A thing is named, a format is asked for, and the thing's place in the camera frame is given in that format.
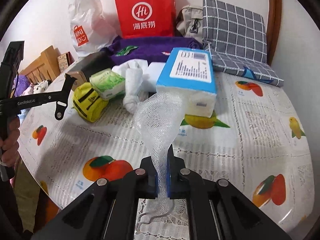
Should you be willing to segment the person's left hand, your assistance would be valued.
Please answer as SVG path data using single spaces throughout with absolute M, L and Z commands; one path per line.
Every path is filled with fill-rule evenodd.
M 7 139 L 1 140 L 1 148 L 5 150 L 1 160 L 7 167 L 13 167 L 19 157 L 19 143 L 20 136 L 20 120 L 15 116 L 9 124 L 9 133 Z

